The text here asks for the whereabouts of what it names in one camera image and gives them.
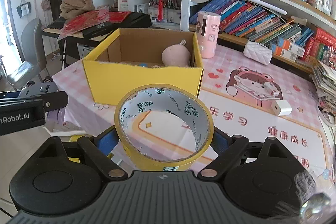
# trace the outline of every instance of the tape roll cardboard core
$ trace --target tape roll cardboard core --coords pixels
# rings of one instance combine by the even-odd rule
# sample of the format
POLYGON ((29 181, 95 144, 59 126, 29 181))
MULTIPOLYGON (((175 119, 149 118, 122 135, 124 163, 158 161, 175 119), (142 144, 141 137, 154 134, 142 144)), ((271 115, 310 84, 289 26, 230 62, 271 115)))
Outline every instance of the tape roll cardboard core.
POLYGON ((194 95, 172 85, 145 85, 126 94, 115 110, 115 128, 125 152, 140 170, 186 170, 210 146, 214 125, 207 107, 194 95), (160 161, 141 153, 125 134, 127 123, 150 110, 169 112, 191 128, 196 142, 195 152, 179 160, 160 161))

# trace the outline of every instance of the pink humidifier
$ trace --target pink humidifier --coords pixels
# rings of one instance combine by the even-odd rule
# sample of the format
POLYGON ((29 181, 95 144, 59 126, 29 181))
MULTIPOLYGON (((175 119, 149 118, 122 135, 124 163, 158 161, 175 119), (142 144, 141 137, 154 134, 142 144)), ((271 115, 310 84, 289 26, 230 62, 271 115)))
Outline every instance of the pink humidifier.
POLYGON ((202 58, 215 56, 221 16, 211 12, 198 12, 196 35, 202 58))

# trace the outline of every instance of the grey ribbed panel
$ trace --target grey ribbed panel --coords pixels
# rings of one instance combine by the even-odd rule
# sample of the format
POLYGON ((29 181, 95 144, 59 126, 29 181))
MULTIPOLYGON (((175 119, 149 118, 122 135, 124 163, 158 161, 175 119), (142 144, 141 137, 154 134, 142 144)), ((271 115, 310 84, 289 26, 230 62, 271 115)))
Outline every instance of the grey ribbed panel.
POLYGON ((270 221, 239 210, 226 199, 218 184, 201 182, 191 171, 135 171, 126 181, 109 183, 93 204, 77 213, 38 217, 20 212, 9 221, 9 224, 93 223, 263 224, 270 221))

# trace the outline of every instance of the yellow box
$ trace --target yellow box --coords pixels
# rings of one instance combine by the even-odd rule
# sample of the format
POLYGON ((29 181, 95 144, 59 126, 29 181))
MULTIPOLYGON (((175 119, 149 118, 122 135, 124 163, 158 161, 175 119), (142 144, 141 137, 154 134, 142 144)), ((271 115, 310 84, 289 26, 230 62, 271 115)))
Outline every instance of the yellow box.
POLYGON ((149 84, 169 84, 198 96, 203 63, 196 34, 159 29, 117 29, 83 59, 96 103, 117 105, 129 91, 149 84), (186 40, 191 67, 163 66, 162 52, 186 40), (139 66, 145 63, 148 67, 139 66))

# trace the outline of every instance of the pink plush toy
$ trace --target pink plush toy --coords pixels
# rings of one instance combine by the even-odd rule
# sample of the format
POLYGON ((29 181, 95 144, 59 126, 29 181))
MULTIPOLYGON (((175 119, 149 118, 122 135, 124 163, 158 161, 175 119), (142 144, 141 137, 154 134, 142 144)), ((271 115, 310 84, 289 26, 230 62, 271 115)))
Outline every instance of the pink plush toy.
POLYGON ((162 62, 165 66, 189 67, 191 54, 184 46, 185 40, 180 44, 166 48, 162 53, 162 62))

